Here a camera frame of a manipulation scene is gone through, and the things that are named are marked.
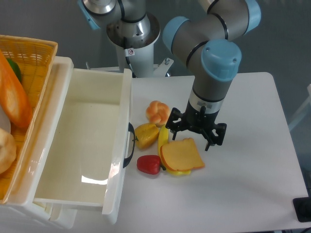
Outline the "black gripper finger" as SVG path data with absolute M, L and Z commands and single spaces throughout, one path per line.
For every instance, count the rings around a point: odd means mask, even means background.
M 188 129 L 187 122 L 185 121 L 185 114 L 181 113 L 175 107 L 172 108 L 165 127 L 173 134 L 172 140 L 175 140 L 178 132 Z
M 208 151 L 211 146 L 221 146 L 224 141 L 225 133 L 226 133 L 227 124 L 226 123 L 218 123 L 213 124 L 209 130 L 207 131 L 207 144 L 205 147 L 205 151 Z

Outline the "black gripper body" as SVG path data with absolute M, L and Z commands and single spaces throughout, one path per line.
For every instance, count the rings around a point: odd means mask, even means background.
M 206 133 L 212 130 L 218 131 L 219 126 L 215 123 L 218 113 L 219 111 L 211 114 L 202 112 L 201 110 L 197 111 L 188 101 L 178 129 L 180 131 L 189 130 L 199 134 L 202 134 L 203 131 Z

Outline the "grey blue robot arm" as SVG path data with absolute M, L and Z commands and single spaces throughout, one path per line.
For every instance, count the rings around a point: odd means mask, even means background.
M 106 30 L 120 71 L 127 68 L 134 78 L 155 75 L 153 46 L 162 38 L 195 77 L 185 112 L 173 108 L 166 127 L 173 135 L 185 130 L 201 134 L 211 147 L 223 143 L 226 124 L 215 119 L 242 59 L 233 41 L 259 25 L 261 11 L 255 0 L 202 0 L 200 4 L 206 12 L 200 21 L 175 17 L 161 29 L 143 0 L 78 1 L 90 27 Z

